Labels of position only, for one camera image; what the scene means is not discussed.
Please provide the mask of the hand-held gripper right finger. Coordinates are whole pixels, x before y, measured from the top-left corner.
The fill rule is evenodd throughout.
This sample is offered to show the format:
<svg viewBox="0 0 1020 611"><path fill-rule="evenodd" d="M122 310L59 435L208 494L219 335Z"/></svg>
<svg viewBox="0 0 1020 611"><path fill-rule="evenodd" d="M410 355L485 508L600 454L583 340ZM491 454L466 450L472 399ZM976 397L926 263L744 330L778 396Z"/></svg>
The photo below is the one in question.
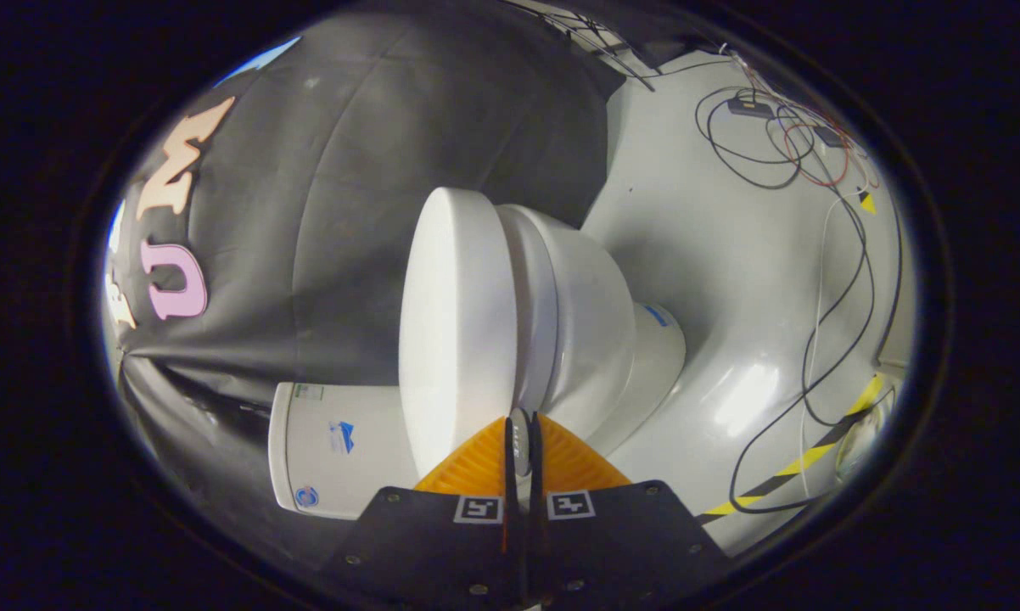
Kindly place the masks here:
<svg viewBox="0 0 1020 611"><path fill-rule="evenodd" d="M530 421L523 591L542 610L662 610L703 603L731 558L669 483L631 482L575 434Z"/></svg>

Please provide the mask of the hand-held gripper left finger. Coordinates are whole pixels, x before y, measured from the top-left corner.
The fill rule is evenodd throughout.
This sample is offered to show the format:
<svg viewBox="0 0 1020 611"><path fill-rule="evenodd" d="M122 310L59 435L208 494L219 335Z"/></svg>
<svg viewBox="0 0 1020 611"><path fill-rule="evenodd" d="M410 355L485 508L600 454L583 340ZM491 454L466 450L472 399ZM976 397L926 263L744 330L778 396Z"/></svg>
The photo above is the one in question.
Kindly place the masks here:
<svg viewBox="0 0 1020 611"><path fill-rule="evenodd" d="M375 492L330 561L332 583L380 608L520 608L524 515L514 427L500 418L412 488Z"/></svg>

